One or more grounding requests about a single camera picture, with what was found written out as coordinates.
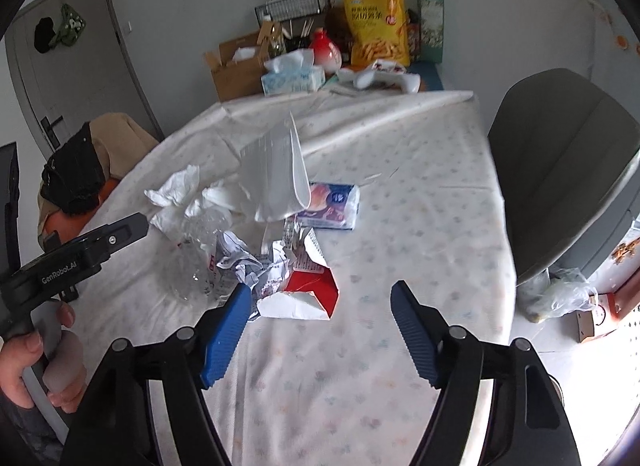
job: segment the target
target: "red vase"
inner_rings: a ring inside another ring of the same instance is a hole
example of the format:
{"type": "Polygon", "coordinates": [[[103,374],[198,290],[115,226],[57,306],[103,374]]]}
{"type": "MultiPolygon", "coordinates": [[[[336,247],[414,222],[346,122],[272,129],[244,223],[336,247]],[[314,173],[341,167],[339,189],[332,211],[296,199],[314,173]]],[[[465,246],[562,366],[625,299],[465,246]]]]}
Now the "red vase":
{"type": "Polygon", "coordinates": [[[333,76],[342,67],[340,49],[329,39],[324,29],[316,29],[309,48],[314,52],[314,65],[321,65],[327,76],[333,76]]]}

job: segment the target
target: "green box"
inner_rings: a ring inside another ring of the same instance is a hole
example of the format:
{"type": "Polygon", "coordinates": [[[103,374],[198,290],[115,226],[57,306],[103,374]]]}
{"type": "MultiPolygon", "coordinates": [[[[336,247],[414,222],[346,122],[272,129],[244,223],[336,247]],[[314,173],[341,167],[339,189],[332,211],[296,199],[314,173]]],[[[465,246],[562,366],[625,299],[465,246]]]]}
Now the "green box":
{"type": "Polygon", "coordinates": [[[444,0],[418,0],[420,11],[420,60],[442,63],[444,0]]]}

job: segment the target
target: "snack package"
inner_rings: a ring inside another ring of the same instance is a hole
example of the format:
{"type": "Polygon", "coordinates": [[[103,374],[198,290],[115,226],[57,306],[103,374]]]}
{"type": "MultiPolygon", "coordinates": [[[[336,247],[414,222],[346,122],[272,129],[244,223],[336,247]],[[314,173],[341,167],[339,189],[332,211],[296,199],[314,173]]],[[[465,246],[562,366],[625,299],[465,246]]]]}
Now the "snack package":
{"type": "Polygon", "coordinates": [[[360,188],[354,184],[311,182],[311,205],[296,215],[302,227],[353,229],[356,226],[360,188]]]}
{"type": "Polygon", "coordinates": [[[376,59],[409,65],[404,0],[344,0],[344,8],[355,39],[351,65],[366,67],[376,59]]]}

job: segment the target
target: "orange cushion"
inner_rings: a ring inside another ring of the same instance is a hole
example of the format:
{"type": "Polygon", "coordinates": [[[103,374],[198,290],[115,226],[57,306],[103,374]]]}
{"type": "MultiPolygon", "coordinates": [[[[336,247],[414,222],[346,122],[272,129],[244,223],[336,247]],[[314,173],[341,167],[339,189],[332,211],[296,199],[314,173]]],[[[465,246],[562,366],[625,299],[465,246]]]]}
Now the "orange cushion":
{"type": "Polygon", "coordinates": [[[55,213],[52,213],[47,217],[47,220],[44,222],[43,236],[46,237],[48,234],[53,233],[54,231],[58,232],[58,236],[60,237],[60,242],[65,243],[69,240],[77,237],[82,229],[86,226],[87,222],[89,222],[95,215],[95,212],[102,205],[102,203],[107,200],[107,197],[111,195],[111,192],[115,189],[120,181],[117,179],[109,179],[105,182],[104,186],[98,192],[98,205],[93,210],[88,211],[87,213],[83,213],[82,215],[67,215],[63,213],[62,210],[58,210],[55,213]]]}

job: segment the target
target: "floral tablecloth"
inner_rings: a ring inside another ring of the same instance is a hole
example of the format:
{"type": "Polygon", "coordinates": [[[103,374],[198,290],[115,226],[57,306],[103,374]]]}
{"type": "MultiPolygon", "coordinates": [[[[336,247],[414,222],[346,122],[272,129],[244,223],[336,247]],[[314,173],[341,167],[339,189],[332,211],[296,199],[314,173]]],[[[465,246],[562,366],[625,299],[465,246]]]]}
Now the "floral tablecloth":
{"type": "MultiPolygon", "coordinates": [[[[247,325],[226,376],[205,392],[234,466],[409,464],[438,392],[421,380],[389,307],[404,279],[422,303],[479,339],[507,343],[515,275],[504,208],[470,92],[328,91],[216,104],[162,142],[86,229],[155,208],[143,195],[188,163],[201,186],[292,113],[311,180],[362,186],[352,232],[321,231],[340,298],[330,321],[247,325]]],[[[166,338],[202,314],[171,292],[174,247],[155,228],[84,282],[75,331],[92,374],[117,337],[166,338]]],[[[490,407],[483,384],[463,464],[476,464],[490,407]]],[[[164,464],[179,464],[152,384],[164,464]]]]}

